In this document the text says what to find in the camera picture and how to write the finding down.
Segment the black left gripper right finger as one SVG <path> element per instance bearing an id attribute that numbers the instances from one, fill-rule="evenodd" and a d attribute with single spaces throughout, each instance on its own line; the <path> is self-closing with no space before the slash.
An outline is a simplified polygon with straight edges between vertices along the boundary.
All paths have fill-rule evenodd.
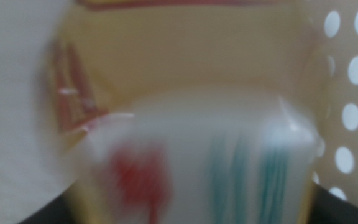
<path id="1" fill-rule="evenodd" d="M 358 207 L 313 184 L 314 198 L 309 224 L 358 224 Z"/>

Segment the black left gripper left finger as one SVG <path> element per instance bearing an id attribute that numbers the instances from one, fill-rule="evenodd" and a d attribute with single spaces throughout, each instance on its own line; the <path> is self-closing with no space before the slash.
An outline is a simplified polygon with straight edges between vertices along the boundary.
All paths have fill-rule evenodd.
<path id="1" fill-rule="evenodd" d="M 18 224 L 79 224 L 68 201 L 67 188 L 58 197 Z"/>

